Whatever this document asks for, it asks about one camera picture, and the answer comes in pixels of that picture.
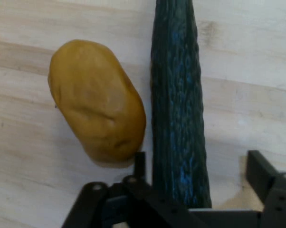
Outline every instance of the light wood countertop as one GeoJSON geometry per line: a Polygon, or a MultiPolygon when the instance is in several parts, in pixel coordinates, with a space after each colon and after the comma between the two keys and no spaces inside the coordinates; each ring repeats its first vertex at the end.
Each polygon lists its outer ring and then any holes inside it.
{"type": "MultiPolygon", "coordinates": [[[[261,209],[244,180],[247,150],[286,171],[286,0],[194,0],[215,208],[261,209]]],[[[47,83],[54,51],[75,38],[107,45],[147,114],[155,0],[0,0],[0,228],[58,228],[81,187],[132,172],[94,164],[47,83]]]]}

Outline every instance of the black metal bracket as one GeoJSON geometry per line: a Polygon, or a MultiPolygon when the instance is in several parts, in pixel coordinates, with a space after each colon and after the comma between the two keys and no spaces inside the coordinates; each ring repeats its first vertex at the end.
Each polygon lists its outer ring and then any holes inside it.
{"type": "Polygon", "coordinates": [[[286,228],[286,173],[279,174],[258,151],[248,152],[247,179],[265,208],[259,211],[188,210],[159,195],[145,181],[145,154],[135,157],[134,174],[108,187],[85,185],[62,228],[286,228]]]}

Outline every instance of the cucumber skin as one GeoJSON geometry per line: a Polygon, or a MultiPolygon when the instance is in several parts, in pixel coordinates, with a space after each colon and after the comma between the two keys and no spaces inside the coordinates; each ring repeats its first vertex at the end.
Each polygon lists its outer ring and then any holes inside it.
{"type": "Polygon", "coordinates": [[[153,187],[210,208],[198,32],[191,0],[157,0],[151,51],[153,187]]]}

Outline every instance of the potato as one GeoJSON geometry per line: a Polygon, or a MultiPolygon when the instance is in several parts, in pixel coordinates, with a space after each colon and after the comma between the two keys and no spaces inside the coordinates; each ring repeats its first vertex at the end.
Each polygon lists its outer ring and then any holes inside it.
{"type": "Polygon", "coordinates": [[[72,40],[52,57],[51,94],[86,153],[100,162],[122,162],[142,144],[142,100],[113,52],[72,40]]]}

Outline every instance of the wood grain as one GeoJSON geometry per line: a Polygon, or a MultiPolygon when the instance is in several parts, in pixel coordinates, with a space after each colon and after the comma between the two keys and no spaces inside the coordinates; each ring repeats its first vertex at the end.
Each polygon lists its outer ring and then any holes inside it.
{"type": "MultiPolygon", "coordinates": [[[[194,0],[216,208],[261,209],[246,152],[286,171],[286,0],[194,0]]],[[[151,181],[149,64],[154,0],[0,0],[0,228],[57,228],[80,188],[132,172],[94,164],[54,108],[47,74],[65,42],[101,42],[143,99],[151,181]]]]}

